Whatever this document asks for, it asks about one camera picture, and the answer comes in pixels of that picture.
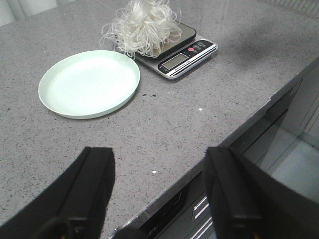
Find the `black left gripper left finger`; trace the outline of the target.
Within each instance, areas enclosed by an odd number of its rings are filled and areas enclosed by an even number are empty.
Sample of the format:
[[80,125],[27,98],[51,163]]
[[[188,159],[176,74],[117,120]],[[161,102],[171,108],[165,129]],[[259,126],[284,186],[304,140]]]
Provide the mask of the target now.
[[85,147],[38,197],[0,228],[2,239],[98,239],[115,182],[113,150]]

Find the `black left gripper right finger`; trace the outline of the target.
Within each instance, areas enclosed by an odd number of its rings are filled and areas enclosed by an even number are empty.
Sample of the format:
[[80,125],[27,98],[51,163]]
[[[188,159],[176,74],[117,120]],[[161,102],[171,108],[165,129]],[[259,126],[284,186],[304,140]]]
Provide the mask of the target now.
[[229,148],[209,147],[203,182],[218,239],[317,239],[319,205]]

